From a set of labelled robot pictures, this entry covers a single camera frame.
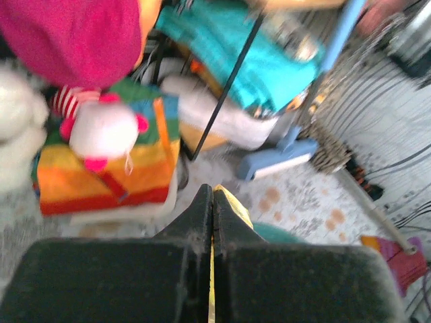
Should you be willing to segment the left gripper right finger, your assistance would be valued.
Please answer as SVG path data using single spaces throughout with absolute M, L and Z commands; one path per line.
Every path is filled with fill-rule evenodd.
M 364 246 L 272 244 L 213 194 L 217 322 L 404 322 L 382 256 Z

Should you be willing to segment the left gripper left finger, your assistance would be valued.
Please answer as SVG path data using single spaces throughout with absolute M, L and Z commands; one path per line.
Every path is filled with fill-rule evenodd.
M 23 255 L 2 322 L 206 322 L 213 192 L 152 238 L 49 239 Z

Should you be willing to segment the teal trash bin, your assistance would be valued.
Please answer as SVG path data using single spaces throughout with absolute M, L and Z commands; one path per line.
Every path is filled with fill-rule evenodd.
M 261 236 L 264 240 L 271 244 L 302 244 L 305 243 L 304 240 L 296 237 L 290 232 L 268 224 L 268 223 L 253 223 L 254 231 Z

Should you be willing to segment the yellow trash bag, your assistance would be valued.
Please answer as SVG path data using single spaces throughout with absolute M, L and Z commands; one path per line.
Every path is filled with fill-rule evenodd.
M 251 222 L 250 213 L 246 207 L 225 187 L 218 184 L 213 188 L 213 191 L 221 191 L 227 198 L 228 203 L 233 210 L 233 212 L 241 218 L 251 229 L 254 229 Z M 214 243 L 213 238 L 211 238 L 211 261 L 210 261 L 210 280 L 209 280 L 209 313 L 208 322 L 214 323 L 216 321 L 216 309 L 215 309 L 215 287 L 214 287 Z

